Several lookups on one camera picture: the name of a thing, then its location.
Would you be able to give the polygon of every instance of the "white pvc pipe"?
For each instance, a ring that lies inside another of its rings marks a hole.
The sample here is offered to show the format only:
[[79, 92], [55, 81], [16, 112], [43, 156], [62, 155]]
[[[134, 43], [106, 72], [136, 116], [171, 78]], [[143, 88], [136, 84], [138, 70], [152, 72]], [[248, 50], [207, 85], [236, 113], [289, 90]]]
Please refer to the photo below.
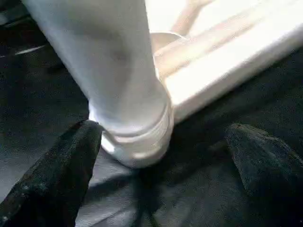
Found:
[[[103, 141], [113, 144], [108, 152], [135, 167], [159, 159], [172, 116], [155, 76], [144, 1], [23, 2], [89, 99], [90, 111], [107, 131]], [[128, 150], [121, 155], [121, 149]]]

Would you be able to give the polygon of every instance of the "black fabric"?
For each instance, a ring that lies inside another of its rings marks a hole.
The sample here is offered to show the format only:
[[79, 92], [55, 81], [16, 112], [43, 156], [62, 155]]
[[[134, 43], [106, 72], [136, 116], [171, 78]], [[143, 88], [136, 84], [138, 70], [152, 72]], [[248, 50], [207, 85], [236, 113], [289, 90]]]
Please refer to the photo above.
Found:
[[[178, 125], [167, 155], [154, 166], [132, 170], [100, 151], [76, 226], [275, 226], [247, 194], [224, 135], [231, 123], [248, 123], [300, 153], [302, 54]], [[88, 107], [51, 48], [0, 61], [3, 200], [60, 134], [87, 118]]]
[[0, 226], [74, 226], [101, 133], [97, 123], [81, 121], [60, 136], [0, 204]]
[[303, 225], [303, 160], [280, 138], [250, 125], [227, 131], [233, 161], [248, 195], [275, 226]]

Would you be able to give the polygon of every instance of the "black cloth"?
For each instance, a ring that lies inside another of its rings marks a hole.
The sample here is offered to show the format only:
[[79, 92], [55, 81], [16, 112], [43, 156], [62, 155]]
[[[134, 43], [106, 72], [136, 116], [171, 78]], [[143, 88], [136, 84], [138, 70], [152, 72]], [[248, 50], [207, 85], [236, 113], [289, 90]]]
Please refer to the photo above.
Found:
[[[224, 146], [233, 122], [283, 139], [300, 157], [303, 50], [177, 125], [162, 161], [142, 171], [104, 151], [76, 226], [273, 226], [252, 200]], [[0, 201], [88, 105], [50, 47], [1, 58]]]

